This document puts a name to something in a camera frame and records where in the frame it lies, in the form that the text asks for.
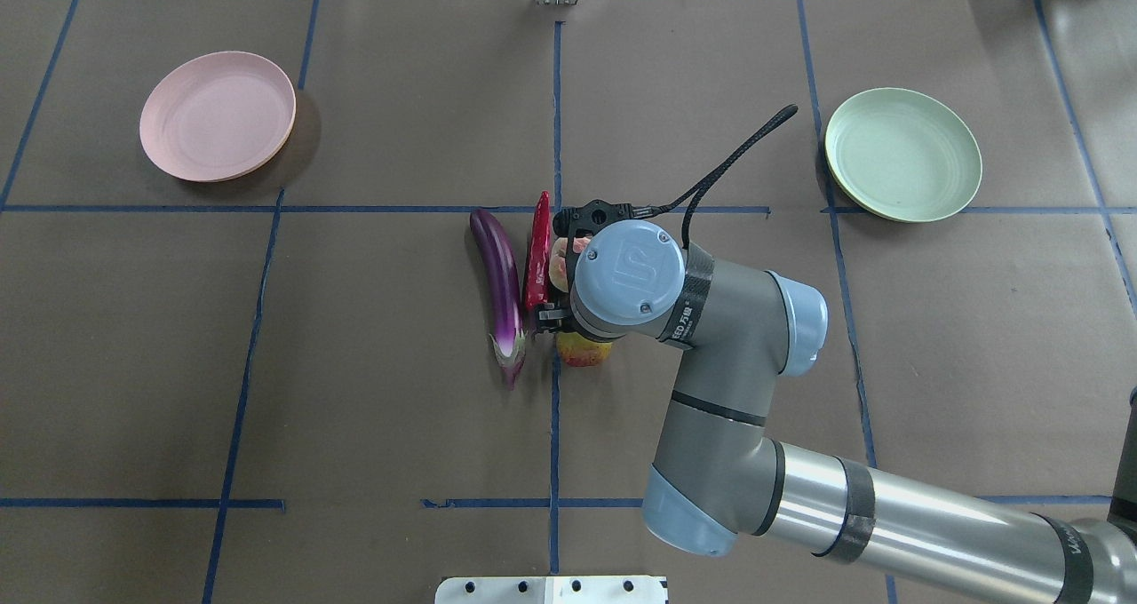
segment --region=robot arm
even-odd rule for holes
[[[644,499],[667,544],[725,555],[742,533],[769,535],[991,602],[1137,601],[1124,526],[1023,513],[766,438],[778,375],[805,373],[824,341],[816,290],[625,220],[594,235],[571,305],[587,337],[684,349]]]

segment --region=light blue joint cap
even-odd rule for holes
[[[642,514],[647,529],[679,551],[721,557],[730,553],[738,540],[738,533],[695,506],[655,470],[655,465],[647,479]]]
[[[818,362],[818,351],[825,345],[829,332],[829,307],[821,292],[772,271],[767,271],[778,283],[786,304],[786,320],[789,324],[789,351],[786,367],[780,375],[804,375]]]
[[[573,288],[603,322],[636,326],[665,313],[683,289],[683,253],[670,233],[641,220],[601,230],[576,260]]]

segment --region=pink plate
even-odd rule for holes
[[[242,176],[276,155],[296,122],[288,74],[260,55],[218,51],[150,91],[139,138],[158,168],[190,182]]]

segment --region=white mounting plate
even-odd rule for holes
[[[652,576],[450,578],[438,586],[434,604],[667,604],[666,584]]]

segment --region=plate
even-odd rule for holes
[[[907,89],[846,99],[829,118],[825,157],[849,198],[897,222],[957,214],[979,191],[984,172],[968,125],[937,99]]]
[[[174,177],[221,182],[276,155],[296,122],[296,91],[267,58],[243,51],[202,55],[150,91],[139,138],[150,162]]]

